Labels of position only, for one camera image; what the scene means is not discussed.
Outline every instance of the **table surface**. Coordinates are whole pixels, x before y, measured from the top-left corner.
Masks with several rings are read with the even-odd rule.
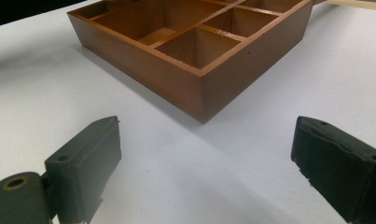
[[[290,150],[300,115],[376,147],[375,10],[314,7],[303,40],[202,125],[81,47],[65,12],[90,2],[0,26],[0,180],[44,173],[117,115],[123,159],[93,224],[345,223]]]

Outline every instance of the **white table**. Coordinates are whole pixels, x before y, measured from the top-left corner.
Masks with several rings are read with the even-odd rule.
[[[375,10],[315,7],[303,40],[201,125],[81,47],[65,12],[88,3],[0,26],[0,180],[43,174],[117,115],[123,159],[93,224],[344,223],[290,149],[299,115],[376,147]]]

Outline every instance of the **box side panel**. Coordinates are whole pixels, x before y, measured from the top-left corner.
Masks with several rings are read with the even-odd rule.
[[[301,41],[312,7],[313,2],[307,2],[203,77],[207,120]]]
[[[174,64],[138,48],[89,21],[69,15],[81,44],[163,99],[204,121],[202,80]]]

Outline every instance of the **brown wooden box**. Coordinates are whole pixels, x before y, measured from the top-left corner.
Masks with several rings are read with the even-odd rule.
[[[301,41],[313,0],[101,1],[82,45],[205,123]]]

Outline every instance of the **wooden tray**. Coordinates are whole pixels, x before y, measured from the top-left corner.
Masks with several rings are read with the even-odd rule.
[[[101,1],[81,44],[205,123],[303,38],[313,0]]]

